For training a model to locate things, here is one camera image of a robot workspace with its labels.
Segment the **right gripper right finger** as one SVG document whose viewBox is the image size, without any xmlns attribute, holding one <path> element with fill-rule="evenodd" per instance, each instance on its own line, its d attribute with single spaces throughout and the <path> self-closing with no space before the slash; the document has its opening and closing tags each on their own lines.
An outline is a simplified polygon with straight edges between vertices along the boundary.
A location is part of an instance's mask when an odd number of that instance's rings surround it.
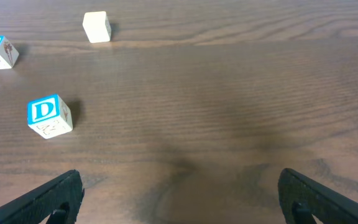
<svg viewBox="0 0 358 224">
<path fill-rule="evenodd" d="M 279 204 L 289 224 L 358 224 L 358 203 L 289 168 L 278 180 Z"/>
</svg>

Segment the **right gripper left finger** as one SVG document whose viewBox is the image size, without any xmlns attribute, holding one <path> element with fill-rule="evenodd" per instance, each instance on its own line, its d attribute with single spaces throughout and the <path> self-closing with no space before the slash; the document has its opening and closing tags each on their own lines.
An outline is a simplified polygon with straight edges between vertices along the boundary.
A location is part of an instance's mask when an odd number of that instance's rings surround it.
<svg viewBox="0 0 358 224">
<path fill-rule="evenodd" d="M 85 190 L 77 170 L 50 180 L 0 207 L 0 223 L 75 223 Z"/>
</svg>

